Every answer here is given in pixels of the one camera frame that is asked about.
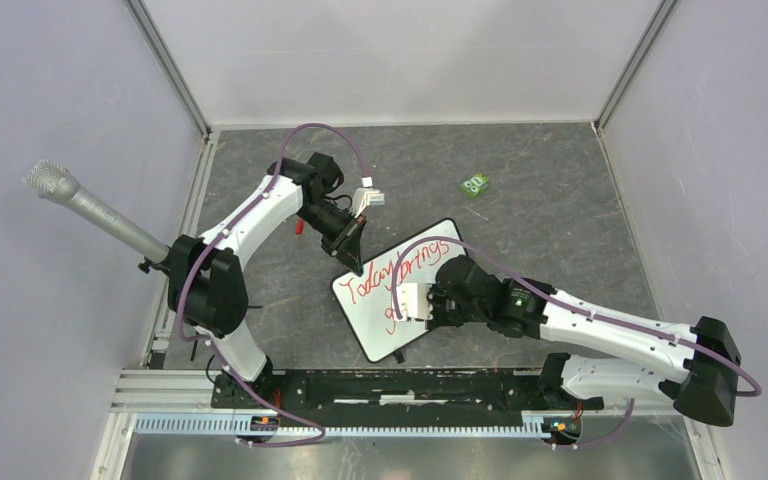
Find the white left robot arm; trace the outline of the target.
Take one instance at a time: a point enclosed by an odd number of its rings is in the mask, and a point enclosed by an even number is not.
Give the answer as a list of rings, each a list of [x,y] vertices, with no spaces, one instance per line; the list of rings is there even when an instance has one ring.
[[[167,302],[179,316],[177,325],[190,325],[210,341],[238,378],[236,394],[250,407],[272,399],[274,381],[263,373],[271,362],[244,322],[250,307],[246,265],[278,226],[297,216],[320,233],[326,254],[362,274],[366,218],[330,198],[343,181],[330,156],[315,153],[305,163],[285,158],[268,168],[255,192],[222,222],[198,237],[179,236],[164,261]]]

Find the aluminium frame rail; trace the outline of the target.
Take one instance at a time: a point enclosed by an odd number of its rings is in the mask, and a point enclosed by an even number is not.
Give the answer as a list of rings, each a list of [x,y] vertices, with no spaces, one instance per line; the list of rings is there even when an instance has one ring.
[[[195,413],[211,409],[213,384],[197,370],[123,370],[111,408],[117,413]]]

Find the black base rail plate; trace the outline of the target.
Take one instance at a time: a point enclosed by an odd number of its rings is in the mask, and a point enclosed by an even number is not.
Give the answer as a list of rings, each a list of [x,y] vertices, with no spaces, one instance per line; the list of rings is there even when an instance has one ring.
[[[280,424],[323,427],[513,426],[524,411],[601,410],[536,370],[283,370],[255,382]]]

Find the green toy block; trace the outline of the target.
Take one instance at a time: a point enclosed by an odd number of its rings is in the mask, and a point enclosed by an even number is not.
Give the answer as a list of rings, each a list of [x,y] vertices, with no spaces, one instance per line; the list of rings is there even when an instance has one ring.
[[[489,188],[489,178],[481,173],[475,173],[460,184],[461,191],[471,197],[476,198]]]

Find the small white whiteboard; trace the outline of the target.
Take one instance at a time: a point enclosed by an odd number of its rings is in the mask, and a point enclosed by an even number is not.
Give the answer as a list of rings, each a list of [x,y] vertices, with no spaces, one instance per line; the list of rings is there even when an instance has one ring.
[[[399,284],[432,284],[443,263],[465,252],[451,238],[462,236],[456,222],[444,218],[373,255],[361,276],[349,271],[332,280],[332,293],[368,361],[378,363],[427,333],[420,321],[396,319],[391,277]]]

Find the silver microphone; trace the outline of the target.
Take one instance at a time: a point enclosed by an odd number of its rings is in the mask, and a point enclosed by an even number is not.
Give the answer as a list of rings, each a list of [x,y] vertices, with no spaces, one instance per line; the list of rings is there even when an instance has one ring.
[[[40,159],[23,174],[22,181],[40,198],[69,209],[141,254],[143,271],[166,260],[168,246],[83,187],[68,169]]]

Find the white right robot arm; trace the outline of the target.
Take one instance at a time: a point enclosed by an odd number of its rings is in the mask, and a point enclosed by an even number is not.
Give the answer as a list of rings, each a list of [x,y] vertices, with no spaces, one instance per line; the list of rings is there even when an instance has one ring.
[[[636,399],[670,404],[695,421],[735,421],[741,354],[727,325],[703,316],[671,323],[604,309],[550,284],[500,279],[472,258],[443,264],[427,299],[433,326],[481,323],[510,338],[583,346],[607,355],[596,361],[562,354],[544,363],[540,400],[562,408],[574,398]]]

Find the toothed light blue strip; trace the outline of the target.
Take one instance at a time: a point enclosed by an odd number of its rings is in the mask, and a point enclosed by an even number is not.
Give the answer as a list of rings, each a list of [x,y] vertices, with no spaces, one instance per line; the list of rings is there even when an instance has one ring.
[[[430,437],[430,438],[538,438],[550,434],[541,429],[540,417],[524,416],[513,426],[467,427],[327,427],[327,437]],[[140,413],[134,431],[140,434],[188,434],[231,436],[310,437],[319,431],[282,423],[264,427],[250,414]]]

